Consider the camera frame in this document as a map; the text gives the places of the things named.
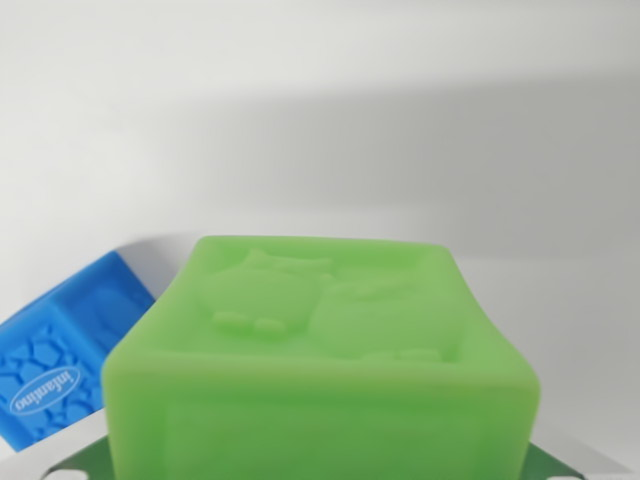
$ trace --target white surface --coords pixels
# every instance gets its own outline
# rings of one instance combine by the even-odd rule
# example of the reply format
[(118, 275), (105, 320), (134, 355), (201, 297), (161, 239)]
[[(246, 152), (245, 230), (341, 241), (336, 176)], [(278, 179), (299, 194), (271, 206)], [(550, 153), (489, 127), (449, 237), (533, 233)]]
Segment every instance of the white surface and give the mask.
[(639, 9), (5, 1), (0, 316), (175, 232), (443, 243), (543, 416), (640, 469)]
[(12, 455), (0, 463), (2, 480), (85, 480), (82, 472), (55, 473), (44, 478), (54, 465), (91, 445), (107, 434), (104, 410), (76, 422), (70, 427)]

